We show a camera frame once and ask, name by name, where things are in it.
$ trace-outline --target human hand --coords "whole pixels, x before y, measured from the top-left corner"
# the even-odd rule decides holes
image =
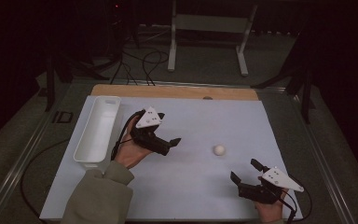
[[[116,162],[121,163],[128,169],[134,167],[147,155],[152,153],[152,151],[150,151],[149,149],[140,147],[131,140],[130,132],[138,117],[139,116],[133,118],[130,121],[127,127],[126,134],[123,136],[122,139],[123,143],[120,145],[120,148],[118,149],[117,155],[115,157]]]
[[[283,189],[281,199],[286,196],[288,189]],[[283,204],[276,201],[273,204],[254,202],[255,209],[257,209],[261,222],[268,223],[282,219]]]

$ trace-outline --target jacket sleeve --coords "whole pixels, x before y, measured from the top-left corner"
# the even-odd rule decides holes
[[[132,198],[127,185],[132,180],[133,174],[115,161],[104,175],[88,170],[69,198],[61,224],[124,223]]]

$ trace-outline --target black cable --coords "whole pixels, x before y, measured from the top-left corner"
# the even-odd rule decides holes
[[[151,40],[151,39],[153,39],[153,38],[156,38],[156,37],[161,36],[161,35],[165,35],[165,34],[167,34],[170,30],[171,30],[171,28],[168,29],[168,30],[166,30],[166,31],[163,31],[163,32],[158,32],[157,35],[150,36],[150,37],[148,37],[147,39],[144,39],[144,40],[139,40],[138,43],[145,43],[145,42],[147,42],[147,41],[149,41],[149,40]]]
[[[123,127],[123,129],[121,130],[120,137],[118,138],[118,140],[116,141],[115,146],[114,146],[113,149],[112,149],[112,155],[111,155],[111,157],[110,157],[110,160],[111,160],[111,161],[115,159],[115,157],[116,157],[116,155],[117,155],[117,152],[118,152],[118,147],[120,146],[120,144],[126,142],[126,141],[121,142],[121,139],[123,138],[124,132],[126,131],[127,127],[129,126],[130,121],[131,121],[133,118],[135,118],[136,116],[141,115],[142,113],[144,113],[143,110],[138,111],[138,112],[134,113],[133,115],[131,115],[129,119],[127,119],[126,124],[124,124],[124,127]]]
[[[290,199],[292,199],[293,204],[295,205],[295,211],[297,212],[297,203],[295,201],[295,199],[292,197],[292,195],[290,195],[289,193],[287,193],[286,191],[282,190],[282,192],[285,192],[287,196],[289,196]]]
[[[308,218],[308,217],[310,216],[310,213],[312,212],[312,206],[313,206],[313,204],[312,204],[312,198],[310,197],[310,193],[308,192],[307,188],[306,188],[303,184],[301,184],[301,182],[300,182],[297,178],[295,178],[294,176],[292,176],[292,175],[290,175],[290,174],[289,174],[289,176],[290,176],[292,179],[294,179],[294,180],[297,182],[297,184],[299,184],[300,186],[302,186],[302,187],[304,188],[304,191],[307,193],[308,198],[310,199],[310,210],[309,210],[309,212],[307,213],[307,215],[304,216],[304,217],[302,217],[301,219],[293,220],[293,222],[303,221],[303,220],[305,220],[306,218]]]
[[[53,144],[49,147],[46,147],[44,148],[43,150],[41,150],[40,152],[38,152],[36,155],[34,155],[31,160],[28,162],[27,166],[25,167],[24,169],[24,172],[21,176],[21,179],[20,179],[20,192],[21,192],[21,197],[22,199],[24,200],[25,204],[31,209],[31,211],[34,213],[34,215],[39,219],[39,213],[34,209],[34,207],[31,205],[31,203],[28,201],[26,195],[25,195],[25,192],[24,192],[24,177],[25,177],[25,174],[27,173],[27,170],[28,168],[30,167],[30,165],[34,162],[34,160],[36,160],[40,155],[42,155],[44,152],[48,151],[49,149],[52,149],[56,146],[58,146],[59,144],[62,144],[64,142],[67,142],[69,141],[69,138],[68,139],[65,139],[65,140],[62,140],[61,142],[58,142],[56,144]],[[45,220],[42,220],[42,219],[39,219],[42,223],[45,223],[47,224],[47,222]]]
[[[276,195],[272,190],[270,190],[269,188],[265,188],[266,190],[268,190],[269,191],[269,193],[271,193],[278,201],[280,201],[282,204],[284,204],[286,207],[288,207],[289,209],[290,209],[290,215],[289,215],[289,218],[287,218],[287,221],[286,221],[286,223],[287,224],[290,224],[290,223],[292,223],[292,220],[295,218],[295,216],[296,216],[296,212],[297,212],[297,205],[296,205],[296,210],[295,209],[293,209],[293,207],[289,204],[289,203],[287,203],[287,202],[285,202],[282,198],[281,198],[281,195]]]
[[[124,69],[127,72],[127,85],[130,83],[130,78],[131,78],[132,81],[135,83],[135,85],[138,86],[138,83],[136,82],[135,78],[133,78],[133,76],[130,73],[130,71],[131,71],[130,66],[127,63],[123,63],[123,65],[124,65]]]
[[[169,55],[168,55],[168,53],[163,52],[163,51],[158,50],[158,49],[155,49],[155,48],[142,48],[142,49],[153,49],[154,51],[147,53],[147,54],[143,57],[143,59],[141,59],[141,58],[139,58],[139,57],[136,57],[136,56],[134,56],[134,55],[132,55],[132,54],[129,54],[128,52],[126,52],[126,51],[124,51],[124,50],[123,50],[123,53],[126,54],[126,55],[128,55],[128,56],[130,56],[130,57],[132,57],[132,58],[134,58],[134,59],[140,60],[140,61],[142,62],[142,68],[143,68],[143,70],[144,70],[144,72],[145,72],[145,75],[146,75],[146,83],[147,83],[147,85],[150,85],[150,84],[149,84],[149,81],[150,81],[153,86],[156,86],[156,84],[154,83],[154,81],[153,81],[153,79],[151,78],[150,74],[157,68],[157,66],[158,66],[159,64],[161,64],[161,63],[166,63],[166,62],[169,60]],[[157,62],[150,62],[150,61],[148,61],[146,58],[149,57],[150,55],[154,54],[154,53],[158,53],[158,55],[159,55],[158,61],[157,61]],[[154,67],[153,67],[150,71],[148,71],[148,72],[146,71],[146,68],[145,68],[145,64],[146,64],[146,63],[154,64]]]
[[[126,141],[122,141],[122,142],[120,142],[120,144],[123,144],[123,143],[126,143],[126,142],[130,142],[130,141],[132,141],[133,139],[132,138],[130,138],[130,139],[127,139]]]
[[[147,72],[147,71],[146,71],[146,68],[145,68],[146,58],[147,58],[149,55],[152,55],[152,54],[154,54],[154,53],[158,53],[158,55],[159,55],[158,63],[156,63],[155,66],[154,66],[149,72]],[[146,54],[146,55],[144,56],[144,59],[142,60],[142,68],[144,69],[144,72],[145,72],[145,74],[146,74],[146,83],[147,83],[147,85],[149,85],[149,81],[148,81],[148,80],[150,80],[151,83],[153,84],[153,86],[156,86],[155,83],[153,82],[152,78],[150,77],[150,74],[151,74],[151,73],[153,72],[153,70],[155,70],[155,69],[157,68],[157,66],[160,64],[161,59],[162,59],[161,51],[159,51],[159,50],[157,50],[157,51],[152,51],[152,52],[150,52],[150,53],[148,53],[148,54]]]
[[[113,74],[112,80],[110,80],[110,85],[112,85],[113,81],[115,80],[122,64],[123,64],[123,54],[121,53],[120,54],[120,64],[118,65],[116,72]]]
[[[164,51],[160,51],[160,52],[161,52],[162,54],[166,55],[167,58],[164,59],[164,60],[162,60],[162,61],[156,62],[156,63],[166,63],[166,62],[168,61],[168,59],[169,59],[168,53],[166,53],[166,52],[164,52]],[[128,56],[130,56],[130,57],[132,57],[132,58],[134,58],[134,59],[140,60],[140,61],[142,61],[142,62],[145,61],[144,59],[138,58],[138,57],[136,57],[136,56],[134,56],[134,55],[132,55],[132,54],[129,54],[129,53],[126,52],[126,51],[123,51],[123,53],[126,54],[126,55],[128,55]]]

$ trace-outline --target table leg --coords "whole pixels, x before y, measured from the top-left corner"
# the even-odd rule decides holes
[[[237,57],[238,63],[240,64],[241,75],[247,77],[249,75],[248,68],[246,66],[245,57],[243,56],[243,50],[245,49],[246,42],[248,41],[249,34],[251,33],[252,23],[255,18],[255,12],[257,11],[257,6],[253,6],[249,20],[246,22],[245,31],[243,32],[243,40],[240,46],[237,46]]]
[[[172,1],[172,25],[171,25],[171,47],[170,55],[168,58],[168,71],[173,72],[175,70],[176,60],[176,0]]]

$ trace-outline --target rectangular bin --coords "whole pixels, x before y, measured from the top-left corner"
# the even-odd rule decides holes
[[[119,106],[119,97],[98,96],[95,98],[74,154],[74,160],[86,169],[104,171],[109,164],[110,153],[117,141],[113,129],[120,125],[117,118]]]

